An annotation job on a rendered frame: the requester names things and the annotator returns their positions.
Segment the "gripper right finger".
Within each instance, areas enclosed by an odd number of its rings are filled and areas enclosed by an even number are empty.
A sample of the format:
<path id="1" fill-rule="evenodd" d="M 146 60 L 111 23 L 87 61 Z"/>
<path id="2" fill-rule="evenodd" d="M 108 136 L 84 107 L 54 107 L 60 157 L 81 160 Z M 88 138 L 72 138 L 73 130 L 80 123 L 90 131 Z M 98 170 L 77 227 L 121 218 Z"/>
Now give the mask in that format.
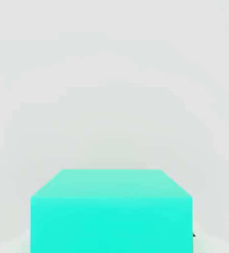
<path id="1" fill-rule="evenodd" d="M 229 253 L 229 243 L 210 236 L 193 221 L 193 253 Z"/>

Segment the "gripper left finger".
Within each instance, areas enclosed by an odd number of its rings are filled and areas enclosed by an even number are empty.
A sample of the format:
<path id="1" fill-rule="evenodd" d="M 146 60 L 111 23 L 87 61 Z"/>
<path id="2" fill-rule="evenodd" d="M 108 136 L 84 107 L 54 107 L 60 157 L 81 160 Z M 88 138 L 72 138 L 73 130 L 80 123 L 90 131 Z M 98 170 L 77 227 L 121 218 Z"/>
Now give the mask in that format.
<path id="1" fill-rule="evenodd" d="M 20 236 L 0 242 L 0 253 L 30 253 L 30 228 Z"/>

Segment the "small cyan cube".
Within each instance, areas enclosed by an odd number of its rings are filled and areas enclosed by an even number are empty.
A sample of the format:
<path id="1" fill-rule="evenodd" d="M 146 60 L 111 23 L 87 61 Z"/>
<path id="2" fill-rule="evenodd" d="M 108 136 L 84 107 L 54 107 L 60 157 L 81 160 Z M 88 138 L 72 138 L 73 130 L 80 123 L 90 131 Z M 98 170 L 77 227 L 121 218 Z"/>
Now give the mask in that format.
<path id="1" fill-rule="evenodd" d="M 63 169 L 31 197 L 30 253 L 193 253 L 192 216 L 159 169 Z"/>

